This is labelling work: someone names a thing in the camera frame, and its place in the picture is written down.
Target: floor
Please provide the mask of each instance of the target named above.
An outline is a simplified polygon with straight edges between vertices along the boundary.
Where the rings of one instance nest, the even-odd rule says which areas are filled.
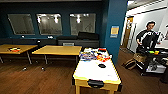
[[[131,59],[132,53],[119,51],[116,70],[121,78],[123,88],[115,94],[168,94],[168,84],[159,81],[161,75],[141,76],[136,67],[125,69],[122,63]],[[75,94],[72,75],[76,68],[71,61],[33,61],[4,60],[0,63],[0,94]],[[107,91],[95,88],[81,88],[81,94],[107,94]]]

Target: door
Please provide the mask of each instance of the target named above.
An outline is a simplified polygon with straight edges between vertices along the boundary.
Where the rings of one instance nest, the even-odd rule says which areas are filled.
[[[126,23],[126,28],[125,28],[123,44],[122,44],[122,47],[124,47],[124,48],[127,48],[129,35],[130,35],[131,27],[132,27],[132,22],[133,22],[133,17],[128,17],[127,23]]]

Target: ceiling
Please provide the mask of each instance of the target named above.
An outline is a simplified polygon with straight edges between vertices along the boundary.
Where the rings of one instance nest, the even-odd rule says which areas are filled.
[[[60,1],[102,1],[102,0],[0,0],[0,3],[5,2],[60,2]],[[158,0],[130,0],[135,1],[134,3],[130,4],[127,10],[139,7],[141,5],[145,5],[154,1]]]
[[[142,5],[146,5],[154,1],[163,1],[163,0],[129,0],[129,1],[134,1],[134,3],[128,5],[127,10],[130,10],[130,9],[142,6]]]

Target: poster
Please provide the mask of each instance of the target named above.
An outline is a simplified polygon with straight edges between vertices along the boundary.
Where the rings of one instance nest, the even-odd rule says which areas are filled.
[[[110,38],[117,38],[117,36],[118,36],[118,30],[119,30],[119,26],[112,26],[111,27]]]

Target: man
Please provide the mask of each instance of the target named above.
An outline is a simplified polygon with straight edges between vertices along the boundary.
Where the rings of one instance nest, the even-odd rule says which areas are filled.
[[[151,44],[154,42],[154,37],[157,35],[154,31],[152,31],[153,27],[155,26],[155,22],[151,21],[148,22],[146,25],[146,30],[141,31],[137,36],[136,36],[136,41],[138,44],[138,47],[136,49],[136,53],[139,53],[140,49],[150,49]]]

